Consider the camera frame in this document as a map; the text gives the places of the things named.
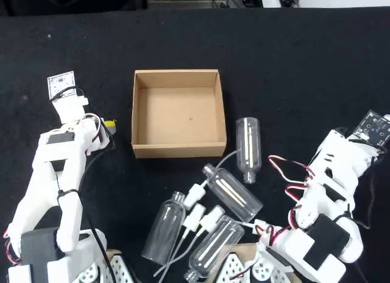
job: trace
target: white bracket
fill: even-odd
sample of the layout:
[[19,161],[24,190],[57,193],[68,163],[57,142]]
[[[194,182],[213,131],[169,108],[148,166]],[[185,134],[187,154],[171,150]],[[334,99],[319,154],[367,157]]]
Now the white bracket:
[[[111,267],[114,271],[116,283],[134,283],[134,280],[132,279],[121,256],[113,256],[111,260]],[[113,283],[108,267],[105,270],[105,281],[107,283]]]
[[243,263],[235,253],[231,253],[227,256],[215,283],[244,283],[243,277],[230,280],[231,277],[241,271],[244,271]]

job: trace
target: plastic bottle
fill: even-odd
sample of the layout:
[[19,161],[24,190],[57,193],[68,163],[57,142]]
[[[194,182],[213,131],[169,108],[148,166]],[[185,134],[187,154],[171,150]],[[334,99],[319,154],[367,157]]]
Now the plastic bottle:
[[263,204],[227,170],[207,164],[203,173],[210,190],[243,222],[249,222]]
[[256,118],[236,121],[237,167],[244,173],[244,182],[253,184],[261,167],[260,124]]
[[174,192],[158,211],[142,256],[164,265],[168,262],[185,218],[184,194]]
[[226,258],[231,248],[244,235],[244,229],[233,219],[223,216],[216,229],[209,233],[190,255],[190,269],[184,278],[189,283],[207,278]]

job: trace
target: empty bottle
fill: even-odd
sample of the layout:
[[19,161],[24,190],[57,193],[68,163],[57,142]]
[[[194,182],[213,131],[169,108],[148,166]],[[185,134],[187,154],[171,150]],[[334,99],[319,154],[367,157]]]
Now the empty bottle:
[[256,118],[236,121],[237,167],[244,173],[244,182],[253,184],[261,167],[260,125]]
[[210,190],[243,222],[249,222],[263,204],[233,175],[211,164],[203,168]]
[[190,269],[184,278],[189,283],[207,278],[224,261],[231,248],[244,235],[244,229],[233,219],[223,216],[215,230],[209,233],[190,255]]
[[168,262],[185,218],[183,201],[184,194],[174,192],[161,205],[142,251],[144,258],[160,265]]

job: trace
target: yellow component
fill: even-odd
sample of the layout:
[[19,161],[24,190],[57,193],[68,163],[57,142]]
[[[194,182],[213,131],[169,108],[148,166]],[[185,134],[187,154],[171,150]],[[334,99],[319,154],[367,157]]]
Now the yellow component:
[[104,124],[107,127],[116,127],[116,120],[106,120],[104,121]]

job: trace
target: white plastic plate with holes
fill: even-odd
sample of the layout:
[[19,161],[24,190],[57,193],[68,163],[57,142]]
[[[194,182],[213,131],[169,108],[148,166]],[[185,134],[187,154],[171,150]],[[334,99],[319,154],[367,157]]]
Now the white plastic plate with holes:
[[236,254],[231,253],[227,256],[225,264],[222,266],[215,283],[244,283],[244,277],[230,280],[231,277],[243,270],[243,263],[241,263]]
[[[124,263],[121,256],[114,256],[111,260],[111,267],[115,274],[116,283],[134,283],[126,264]],[[113,283],[110,271],[106,269],[106,282]]]
[[287,275],[276,269],[273,264],[261,257],[253,266],[252,276],[260,282],[271,280],[271,283],[290,283]]

